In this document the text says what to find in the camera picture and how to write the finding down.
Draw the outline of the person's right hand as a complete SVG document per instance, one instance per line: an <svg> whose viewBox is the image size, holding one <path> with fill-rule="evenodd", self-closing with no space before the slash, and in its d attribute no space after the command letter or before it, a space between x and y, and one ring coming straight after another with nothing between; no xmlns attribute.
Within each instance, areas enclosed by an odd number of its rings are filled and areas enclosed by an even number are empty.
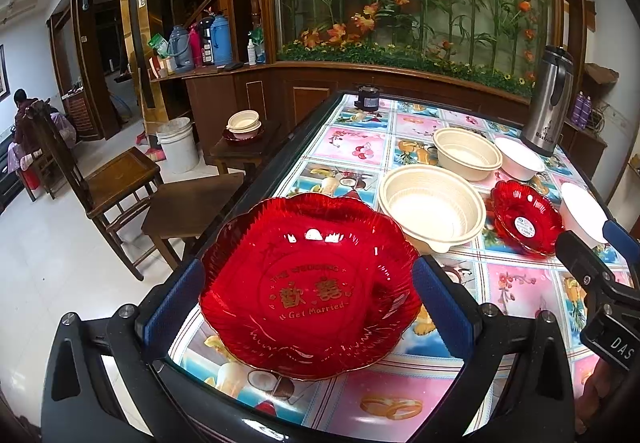
<svg viewBox="0 0 640 443"><path fill-rule="evenodd" d="M575 401L575 429L584 434L598 417L598 411L625 380L626 374L599 359L586 380L582 395Z"/></svg>

